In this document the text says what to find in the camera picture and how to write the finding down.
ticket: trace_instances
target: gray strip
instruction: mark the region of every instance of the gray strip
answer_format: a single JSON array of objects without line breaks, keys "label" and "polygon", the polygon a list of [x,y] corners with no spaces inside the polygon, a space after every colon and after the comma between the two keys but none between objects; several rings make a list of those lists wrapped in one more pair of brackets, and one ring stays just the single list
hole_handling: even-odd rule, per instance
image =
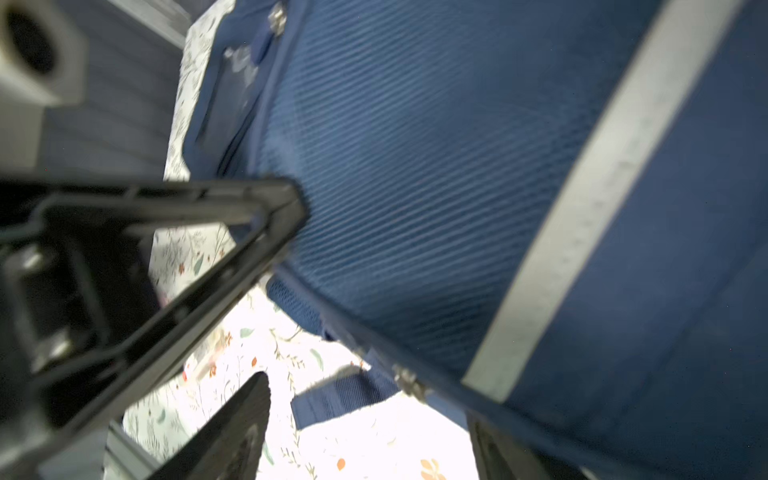
[{"label": "gray strip", "polygon": [[743,0],[669,0],[528,250],[462,383],[508,397]]}]

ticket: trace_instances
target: floral tablecloth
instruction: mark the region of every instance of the floral tablecloth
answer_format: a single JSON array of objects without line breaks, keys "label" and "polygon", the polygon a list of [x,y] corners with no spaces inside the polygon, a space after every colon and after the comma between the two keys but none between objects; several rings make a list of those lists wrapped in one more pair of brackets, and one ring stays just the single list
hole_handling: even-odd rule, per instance
[{"label": "floral tablecloth", "polygon": [[[197,101],[214,33],[233,0],[219,0],[187,34],[165,177],[186,180],[181,144]],[[159,230],[150,275],[173,299],[233,247],[221,225]],[[477,478],[468,433],[402,393],[298,431],[297,392],[341,368],[366,366],[338,343],[302,331],[255,287],[222,321],[226,348],[198,380],[179,375],[126,411],[125,431],[158,460],[170,458],[254,372],[270,379],[272,408],[258,480],[270,478]]]}]

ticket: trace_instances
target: round hole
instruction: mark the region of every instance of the round hole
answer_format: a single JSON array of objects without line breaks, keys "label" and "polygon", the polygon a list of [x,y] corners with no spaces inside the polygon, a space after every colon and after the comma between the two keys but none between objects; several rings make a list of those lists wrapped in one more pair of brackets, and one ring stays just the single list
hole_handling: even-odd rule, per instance
[{"label": "round hole", "polygon": [[10,8],[5,16],[11,40],[24,62],[34,71],[45,75],[56,66],[53,45],[40,25],[26,12]]}]

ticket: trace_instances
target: zipper pull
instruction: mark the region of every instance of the zipper pull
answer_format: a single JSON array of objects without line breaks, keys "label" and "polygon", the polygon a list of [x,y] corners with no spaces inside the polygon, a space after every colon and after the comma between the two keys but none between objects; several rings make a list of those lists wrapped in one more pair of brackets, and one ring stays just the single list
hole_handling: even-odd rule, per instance
[{"label": "zipper pull", "polygon": [[272,7],[269,19],[272,33],[277,37],[281,36],[286,31],[286,20],[288,19],[288,14],[282,2],[277,2]]}]

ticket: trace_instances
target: blue strap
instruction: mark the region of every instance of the blue strap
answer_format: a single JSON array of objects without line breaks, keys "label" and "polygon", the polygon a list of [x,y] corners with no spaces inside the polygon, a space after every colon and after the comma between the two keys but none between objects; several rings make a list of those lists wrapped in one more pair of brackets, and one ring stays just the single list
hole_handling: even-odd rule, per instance
[{"label": "blue strap", "polygon": [[296,427],[301,430],[383,402],[399,390],[392,379],[374,366],[368,372],[361,371],[300,393],[290,406]]}]

